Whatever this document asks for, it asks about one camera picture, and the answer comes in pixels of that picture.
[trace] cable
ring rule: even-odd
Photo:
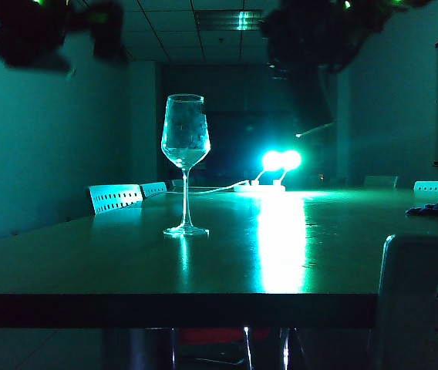
[[[238,181],[237,183],[233,183],[232,185],[228,185],[227,187],[218,187],[217,189],[212,189],[212,190],[197,191],[196,193],[188,192],[188,195],[202,195],[202,194],[215,193],[215,192],[218,192],[218,191],[231,189],[233,187],[236,187],[237,185],[242,185],[244,183],[249,183],[249,180]],[[156,195],[159,195],[159,194],[183,194],[183,191],[163,191],[161,193],[151,194],[147,198],[155,197]]]

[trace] wine glass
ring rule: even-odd
[[[207,120],[202,109],[204,97],[193,94],[174,94],[167,97],[163,138],[160,147],[168,160],[183,172],[183,217],[181,224],[163,230],[171,237],[209,234],[209,230],[191,223],[188,203],[190,169],[211,150]]]

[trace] red object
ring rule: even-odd
[[[270,329],[252,329],[252,338],[261,341],[267,338]],[[243,341],[243,328],[181,328],[179,343],[182,345],[205,345]]]

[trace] ceiling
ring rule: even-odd
[[[81,5],[96,0],[78,0]],[[125,11],[123,44],[132,60],[171,64],[265,64],[267,41],[258,30],[204,31],[194,11],[261,10],[278,0],[117,0]]]

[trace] ceiling light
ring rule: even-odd
[[[195,17],[200,31],[252,31],[263,19],[262,10],[199,10]]]

